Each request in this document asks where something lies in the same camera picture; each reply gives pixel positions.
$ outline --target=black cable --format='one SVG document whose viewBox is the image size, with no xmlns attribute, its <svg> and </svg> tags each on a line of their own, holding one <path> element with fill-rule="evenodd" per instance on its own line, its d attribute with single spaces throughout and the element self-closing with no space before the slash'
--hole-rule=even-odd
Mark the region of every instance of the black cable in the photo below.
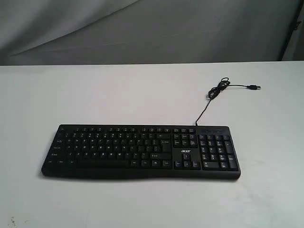
<svg viewBox="0 0 304 228">
<path fill-rule="evenodd" d="M 229 78 L 228 77 L 224 77 L 222 78 L 222 80 L 219 82 L 217 87 L 213 87 L 212 89 L 210 89 L 210 91 L 208 92 L 208 98 L 209 101 L 205 107 L 205 109 L 201 112 L 201 114 L 199 115 L 198 119 L 195 121 L 195 125 L 198 126 L 198 120 L 201 118 L 201 116 L 203 115 L 203 113 L 206 111 L 208 105 L 210 104 L 210 102 L 216 98 L 219 93 L 221 91 L 223 91 L 224 89 L 226 89 L 228 86 L 241 86 L 241 87 L 246 87 L 247 89 L 251 89 L 251 90 L 258 90 L 261 89 L 260 86 L 257 85 L 230 85 L 229 82 Z"/>
</svg>

